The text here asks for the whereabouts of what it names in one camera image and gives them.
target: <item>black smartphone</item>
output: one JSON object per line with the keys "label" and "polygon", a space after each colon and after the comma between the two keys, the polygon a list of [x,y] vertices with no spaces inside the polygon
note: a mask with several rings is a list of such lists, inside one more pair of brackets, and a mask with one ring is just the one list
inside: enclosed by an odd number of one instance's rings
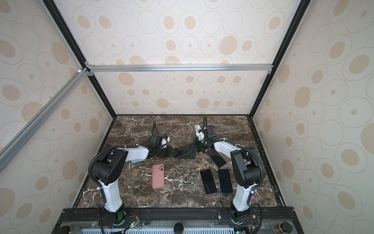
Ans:
{"label": "black smartphone", "polygon": [[211,158],[211,160],[214,162],[214,164],[218,166],[218,168],[221,168],[223,165],[226,164],[226,161],[214,149],[209,149],[206,153]]}
{"label": "black smartphone", "polygon": [[217,192],[212,172],[210,169],[200,171],[201,179],[203,180],[204,189],[206,194],[212,194]]}
{"label": "black smartphone", "polygon": [[228,169],[218,169],[218,178],[220,179],[220,187],[222,193],[233,193],[230,172]]}

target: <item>black metal frame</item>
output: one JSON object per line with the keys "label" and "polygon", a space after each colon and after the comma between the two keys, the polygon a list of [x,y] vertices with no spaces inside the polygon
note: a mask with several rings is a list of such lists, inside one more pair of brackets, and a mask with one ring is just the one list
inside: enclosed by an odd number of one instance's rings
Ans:
{"label": "black metal frame", "polygon": [[[55,5],[54,1],[51,1],[51,0],[43,0],[44,4],[46,5],[49,13],[51,14],[52,18],[54,19],[54,21],[56,22],[56,25],[57,27],[59,28],[59,30],[61,31],[62,35],[64,36],[65,40],[67,41],[67,43],[69,44],[71,50],[73,51],[74,55],[76,56],[76,58],[78,59],[80,65],[82,67],[87,67],[87,64],[85,63],[86,62],[86,59],[82,53],[82,51],[80,50],[77,42],[75,41],[72,33],[70,32],[66,22],[64,21],[62,15],[60,14],[57,6]],[[277,200],[277,203],[279,204],[282,204],[283,207],[267,207],[266,209],[264,209],[264,218],[290,218],[293,220],[296,228],[297,228],[297,232],[299,234],[303,234],[303,231],[301,229],[301,226],[300,226],[300,223],[297,219],[297,216],[296,216],[296,213],[295,211],[293,210],[293,208],[291,207],[285,207],[285,203],[284,203],[284,200],[282,198],[282,195],[280,193],[280,190],[279,190],[279,186],[276,182],[276,179],[274,177],[274,173],[270,167],[270,164],[269,164],[269,160],[266,156],[266,153],[264,151],[264,148],[263,148],[263,145],[260,141],[260,138],[258,136],[258,133],[257,133],[257,130],[256,130],[256,127],[254,126],[254,123],[253,123],[253,117],[286,53],[286,50],[297,30],[297,27],[299,26],[300,22],[301,22],[301,19],[308,7],[310,3],[310,0],[301,0],[300,4],[299,4],[299,7],[291,21],[291,24],[289,26],[289,29],[287,30],[287,33],[285,35],[285,38],[283,39],[282,41],[282,44],[276,54],[276,57],[274,59],[274,62],[273,62],[273,69],[272,71],[270,72],[269,75],[267,75],[265,81],[264,81],[264,84],[263,86],[261,87],[261,90],[255,100],[255,103],[251,109],[251,112],[249,114],[249,116],[247,117],[248,118],[248,123],[250,124],[250,127],[251,127],[251,130],[252,130],[252,133],[254,134],[254,137],[255,137],[255,140],[256,140],[256,144],[258,146],[258,150],[260,152],[260,155],[261,157],[263,158],[263,161],[264,161],[264,166],[266,168],[266,171],[267,171],[267,174],[268,174],[268,177],[269,177],[269,180],[270,180],[270,183],[273,187],[273,191],[276,195],[276,200]],[[110,115],[112,116],[113,118],[113,121],[103,139],[103,142],[102,142],[102,145],[100,147],[100,149],[102,148],[103,144],[105,143],[108,135],[109,135],[109,132],[114,124],[114,121],[115,119],[117,118],[117,116],[126,116],[126,115],[116,115],[114,109],[112,108],[108,98],[106,97],[105,93],[103,92],[100,84],[98,83],[96,77],[92,74],[91,76],[89,76],[89,79],[92,83],[92,85],[94,86],[96,92],[98,93],[98,95],[100,96],[101,100],[103,101],[105,107],[107,108],[107,110],[109,111]],[[83,193],[83,189],[84,187],[86,186],[88,182],[88,177],[86,178],[82,188],[81,188],[81,191],[78,195],[78,198],[76,199],[75,203],[74,203],[74,207],[77,206],[77,203],[80,199],[80,196],[82,195]],[[179,217],[179,220],[217,220],[218,219],[218,212],[219,210],[222,210],[222,208],[219,208],[219,209],[216,209],[216,208],[152,208],[152,209],[148,209],[148,208],[137,208],[137,209],[126,209],[126,212],[128,213],[131,213],[131,212],[135,212],[135,210],[139,211],[139,213],[141,213],[141,217],[142,217],[142,220],[168,220],[168,219],[173,219],[175,220],[175,217]],[[194,213],[193,217],[191,216],[186,216],[186,214],[190,214],[191,213]],[[92,209],[65,209],[63,211],[63,213],[61,214],[57,224],[56,224],[56,227],[55,227],[55,230],[56,228],[58,228],[62,222],[64,221],[99,221],[99,213],[98,213],[98,209],[95,209],[95,208],[92,208]]]}
{"label": "black metal frame", "polygon": [[[53,0],[43,0],[43,2],[45,6],[47,7],[50,15],[56,22],[56,25],[60,29],[60,32],[64,36],[66,42],[68,43],[71,50],[73,51],[75,57],[78,59],[78,62],[80,63],[82,67],[86,67],[89,71],[89,67],[87,67],[87,65],[85,64],[87,60],[85,59],[82,51],[80,50],[77,42],[75,41],[72,33],[70,32],[69,27],[64,21],[64,18],[62,17],[60,11],[58,10],[55,2]],[[112,118],[115,118],[116,113],[113,107],[111,106],[107,96],[105,95],[103,89],[101,88],[99,82],[97,81],[96,77],[92,74],[88,76],[88,78],[91,81],[91,84],[95,88],[96,92],[98,93],[99,97],[101,98],[102,102],[104,103],[105,107],[109,111],[109,114],[112,116]]]}
{"label": "black metal frame", "polygon": [[277,69],[279,67],[279,65],[281,64],[281,61],[287,51],[287,48],[289,46],[289,44],[291,43],[291,40],[292,38],[294,37],[295,35],[295,32],[297,30],[297,27],[299,26],[300,22],[301,22],[301,19],[303,18],[304,14],[305,14],[305,11],[306,9],[308,8],[308,5],[310,3],[310,0],[301,0],[296,12],[295,12],[295,15],[291,21],[291,24],[289,25],[289,28],[286,32],[286,36],[284,37],[283,41],[282,41],[282,44],[280,45],[279,47],[279,50],[278,50],[278,53],[277,55],[275,56],[274,58],[274,62],[273,62],[273,68],[272,68],[272,71],[270,72],[270,74],[268,74],[265,78],[265,81],[260,89],[260,92],[258,93],[258,96],[255,100],[255,103],[251,109],[251,112],[249,113],[249,116],[250,118],[253,118],[253,116],[255,115],[266,91],[267,91],[267,88],[269,87],[275,73],[277,72]]}
{"label": "black metal frame", "polygon": [[[141,221],[148,225],[152,221],[207,221],[218,225],[233,227],[236,231],[246,230],[249,224],[254,224],[252,219],[236,225],[231,221],[227,211],[222,208],[125,208],[126,216],[139,215]],[[254,209],[256,216],[260,215],[258,209]],[[300,222],[292,207],[263,207],[263,219],[292,220],[298,234],[304,234]],[[103,226],[108,228],[126,228],[135,218],[126,219],[120,226],[114,226],[107,217],[100,217],[98,208],[64,209],[58,219],[52,233],[56,233],[63,222],[97,222],[102,219]]]}
{"label": "black metal frame", "polygon": [[267,173],[267,177],[269,178],[270,185],[272,186],[272,190],[273,190],[273,193],[274,193],[274,196],[275,196],[275,200],[277,201],[277,204],[279,206],[284,206],[285,207],[286,205],[285,205],[282,193],[279,189],[279,185],[277,183],[277,180],[275,179],[273,170],[270,166],[269,159],[268,159],[268,157],[265,153],[264,146],[262,145],[262,143],[260,141],[260,137],[258,136],[258,132],[256,130],[255,124],[253,123],[252,118],[250,118],[249,116],[247,117],[247,119],[248,119],[248,124],[251,127],[251,131],[252,131],[252,134],[254,136],[254,139],[256,140],[258,152],[260,153],[260,156],[261,156],[262,161],[264,163],[265,170],[266,170],[266,173]]}

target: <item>black knob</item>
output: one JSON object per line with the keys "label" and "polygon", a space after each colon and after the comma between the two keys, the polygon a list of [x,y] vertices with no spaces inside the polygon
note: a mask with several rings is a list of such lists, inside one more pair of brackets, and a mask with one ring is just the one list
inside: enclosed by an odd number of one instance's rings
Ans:
{"label": "black knob", "polygon": [[287,222],[283,222],[280,224],[280,229],[284,232],[284,233],[291,233],[292,232],[292,226],[291,224],[287,223]]}
{"label": "black knob", "polygon": [[174,225],[174,234],[182,234],[184,231],[184,226],[181,223],[177,223]]}
{"label": "black knob", "polygon": [[62,226],[57,231],[57,234],[69,234],[69,232],[70,232],[70,227],[69,226]]}

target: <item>beige polka dot pattern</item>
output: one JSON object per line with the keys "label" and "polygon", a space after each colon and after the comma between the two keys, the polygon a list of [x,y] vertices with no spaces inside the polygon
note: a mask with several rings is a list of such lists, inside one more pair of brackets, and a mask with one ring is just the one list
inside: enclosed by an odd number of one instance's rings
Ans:
{"label": "beige polka dot pattern", "polygon": [[[88,162],[112,119],[101,103],[97,103],[95,110],[89,108],[90,97],[99,98],[89,83],[88,78],[83,78],[72,90],[73,95],[62,101],[8,164],[9,170],[1,172],[1,176],[9,178],[1,180],[0,185],[0,217],[7,217],[1,221],[1,230],[50,233],[59,215],[57,211],[72,206],[77,186],[85,180]],[[27,103],[31,104],[18,106],[21,118],[25,118],[23,122],[33,117],[30,113],[35,107],[40,107],[31,101]]]}
{"label": "beige polka dot pattern", "polygon": [[374,176],[373,7],[313,1],[253,119],[304,233],[371,232],[360,188]]}
{"label": "beige polka dot pattern", "polygon": [[[72,77],[70,69],[75,74],[80,65],[42,5],[4,0],[0,18],[0,144],[5,146],[21,130],[12,123],[30,122]],[[79,22],[92,26],[84,16]]]}
{"label": "beige polka dot pattern", "polygon": [[204,109],[206,114],[223,114],[228,109],[233,114],[246,114],[261,88],[260,77],[266,74],[267,71],[177,71],[113,72],[109,76],[97,72],[96,77],[108,91],[108,99],[118,114],[196,114],[196,108]]}
{"label": "beige polka dot pattern", "polygon": [[[105,4],[107,1],[92,0],[90,4],[74,7],[70,0],[60,3],[62,13],[72,16],[67,21],[83,42],[82,50],[86,48],[90,64],[101,65],[101,61],[95,60],[98,54],[113,65],[121,64],[114,59],[115,55],[124,58],[120,61],[134,65],[246,64],[260,56],[264,56],[263,63],[271,63],[277,53],[275,42],[282,41],[290,23],[285,21],[292,19],[297,9],[295,3],[284,4],[279,10],[272,3],[253,0],[225,4],[223,0],[193,3],[136,0],[134,5],[129,0]],[[125,31],[123,23],[128,25]],[[108,34],[120,42],[125,38],[125,50],[113,50],[112,43],[102,40]],[[174,40],[163,42],[165,37]]]}

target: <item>marble tabletop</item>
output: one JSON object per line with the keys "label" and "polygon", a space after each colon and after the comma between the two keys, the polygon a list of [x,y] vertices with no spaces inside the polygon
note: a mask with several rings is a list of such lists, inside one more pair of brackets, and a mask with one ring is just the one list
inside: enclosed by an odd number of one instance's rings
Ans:
{"label": "marble tabletop", "polygon": [[[115,145],[135,145],[144,142],[152,129],[152,123],[179,120],[181,123],[157,124],[160,134],[171,138],[170,145],[178,148],[191,143],[195,138],[194,126],[202,125],[203,116],[118,116],[114,122],[107,143]],[[218,136],[232,142],[255,146],[249,123],[245,116],[208,116],[208,125],[214,126]],[[230,158],[223,155],[227,162],[221,169],[229,169],[233,185],[232,194],[222,194],[218,181],[218,168],[207,154],[196,153],[195,159],[152,159],[137,164],[126,162],[118,180],[121,199],[125,207],[229,207],[235,196],[237,183],[232,172]],[[163,164],[165,168],[165,187],[152,189],[152,166]],[[210,169],[217,186],[217,193],[205,194],[200,171]],[[89,180],[79,200],[78,208],[102,205],[101,194],[97,186]],[[263,207],[276,206],[276,200],[266,176],[262,187],[253,195],[252,202]]]}

